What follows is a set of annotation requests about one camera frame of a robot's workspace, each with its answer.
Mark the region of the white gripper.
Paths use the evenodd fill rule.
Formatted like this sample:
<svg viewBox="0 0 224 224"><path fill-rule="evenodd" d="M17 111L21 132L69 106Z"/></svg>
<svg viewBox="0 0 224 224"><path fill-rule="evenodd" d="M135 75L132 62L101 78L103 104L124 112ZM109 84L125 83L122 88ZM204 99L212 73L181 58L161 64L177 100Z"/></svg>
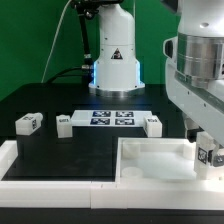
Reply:
<svg viewBox="0 0 224 224"><path fill-rule="evenodd" d="M224 80L209 82L207 90L195 88L176 72L176 64L166 60L168 98L182 111L185 138L196 141L199 126L219 144L224 145Z"/></svg>

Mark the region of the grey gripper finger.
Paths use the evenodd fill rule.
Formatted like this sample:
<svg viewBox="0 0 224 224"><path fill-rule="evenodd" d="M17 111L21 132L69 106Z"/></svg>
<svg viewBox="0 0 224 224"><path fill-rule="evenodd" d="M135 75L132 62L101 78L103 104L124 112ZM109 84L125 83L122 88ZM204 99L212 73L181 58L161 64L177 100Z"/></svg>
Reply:
<svg viewBox="0 0 224 224"><path fill-rule="evenodd" d="M208 153L208 162L213 167L224 166L224 148L215 148Z"/></svg>

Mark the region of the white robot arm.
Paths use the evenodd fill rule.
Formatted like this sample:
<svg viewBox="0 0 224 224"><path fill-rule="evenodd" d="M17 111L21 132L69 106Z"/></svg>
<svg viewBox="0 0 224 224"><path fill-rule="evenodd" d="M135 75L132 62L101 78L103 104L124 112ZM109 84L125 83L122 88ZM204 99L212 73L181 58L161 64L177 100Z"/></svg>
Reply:
<svg viewBox="0 0 224 224"><path fill-rule="evenodd" d="M135 20L124 0L71 0L85 21L100 19L100 55L92 62L94 94L129 95L144 89L135 56ZM180 16L177 35L163 43L169 99L191 129L208 133L196 161L224 166L224 0L160 0Z"/></svg>

